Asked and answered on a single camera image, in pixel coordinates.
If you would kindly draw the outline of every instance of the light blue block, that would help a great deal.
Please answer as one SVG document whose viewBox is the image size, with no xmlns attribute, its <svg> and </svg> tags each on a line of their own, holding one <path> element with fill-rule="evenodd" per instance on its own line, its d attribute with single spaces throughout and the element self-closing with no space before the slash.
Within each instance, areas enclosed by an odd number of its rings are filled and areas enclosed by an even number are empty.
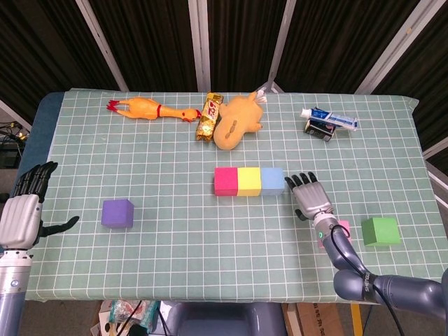
<svg viewBox="0 0 448 336">
<path fill-rule="evenodd" d="M 280 195 L 284 190 L 282 168 L 261 168 L 261 195 Z"/>
</svg>

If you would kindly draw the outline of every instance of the gold wrapper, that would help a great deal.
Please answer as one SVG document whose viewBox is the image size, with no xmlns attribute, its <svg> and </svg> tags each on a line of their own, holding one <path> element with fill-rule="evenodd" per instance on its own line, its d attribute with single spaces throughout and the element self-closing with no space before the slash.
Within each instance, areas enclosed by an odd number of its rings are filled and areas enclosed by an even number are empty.
<svg viewBox="0 0 448 336">
<path fill-rule="evenodd" d="M 202 115 L 196 129 L 196 140 L 211 140 L 219 116 L 219 106 L 222 102 L 223 96 L 221 94 L 207 93 Z"/>
</svg>

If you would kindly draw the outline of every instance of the floor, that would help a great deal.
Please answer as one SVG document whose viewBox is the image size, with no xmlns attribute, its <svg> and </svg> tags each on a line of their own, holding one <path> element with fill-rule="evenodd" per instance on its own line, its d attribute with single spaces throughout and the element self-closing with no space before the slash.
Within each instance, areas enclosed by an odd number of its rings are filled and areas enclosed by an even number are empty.
<svg viewBox="0 0 448 336">
<path fill-rule="evenodd" d="M 0 193 L 9 193 L 17 172 L 0 169 Z M 448 231 L 448 216 L 442 214 L 445 230 Z M 349 304 L 338 304 L 339 315 L 345 335 L 352 335 L 351 311 Z M 369 306 L 362 305 L 363 322 Z M 20 336 L 49 335 L 90 335 L 94 324 L 97 301 L 27 301 L 22 316 Z M 444 323 L 406 311 L 397 311 L 398 319 L 406 336 L 443 335 Z M 365 335 L 399 335 L 387 308 L 374 306 L 365 329 Z"/>
</svg>

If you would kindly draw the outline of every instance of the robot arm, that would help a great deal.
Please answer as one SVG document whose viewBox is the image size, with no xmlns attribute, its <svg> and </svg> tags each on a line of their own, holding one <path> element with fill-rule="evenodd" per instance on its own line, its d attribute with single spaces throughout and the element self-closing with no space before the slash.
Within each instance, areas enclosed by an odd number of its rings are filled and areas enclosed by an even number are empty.
<svg viewBox="0 0 448 336">
<path fill-rule="evenodd" d="M 20 316 L 25 303 L 29 272 L 32 265 L 27 251 L 47 237 L 72 228 L 79 217 L 66 224 L 43 227 L 42 203 L 48 179 L 57 163 L 37 165 L 23 174 L 13 197 L 8 199 L 0 219 L 0 336 L 18 335 Z"/>
<path fill-rule="evenodd" d="M 332 264 L 339 270 L 333 281 L 336 294 L 345 300 L 390 303 L 396 309 L 446 319 L 448 270 L 442 278 L 443 285 L 428 279 L 372 274 L 337 222 L 331 201 L 315 175 L 310 172 L 308 178 L 301 173 L 300 177 L 302 179 L 296 175 L 286 178 L 299 206 L 295 212 L 301 220 L 313 220 Z"/>
</svg>

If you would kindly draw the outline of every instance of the green block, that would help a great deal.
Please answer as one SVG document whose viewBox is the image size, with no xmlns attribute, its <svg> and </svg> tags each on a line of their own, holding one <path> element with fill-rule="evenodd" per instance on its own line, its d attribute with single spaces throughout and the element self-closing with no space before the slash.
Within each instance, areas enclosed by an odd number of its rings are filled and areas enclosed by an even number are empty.
<svg viewBox="0 0 448 336">
<path fill-rule="evenodd" d="M 394 218 L 371 218 L 361 223 L 364 245 L 388 246 L 400 244 L 397 220 Z"/>
</svg>

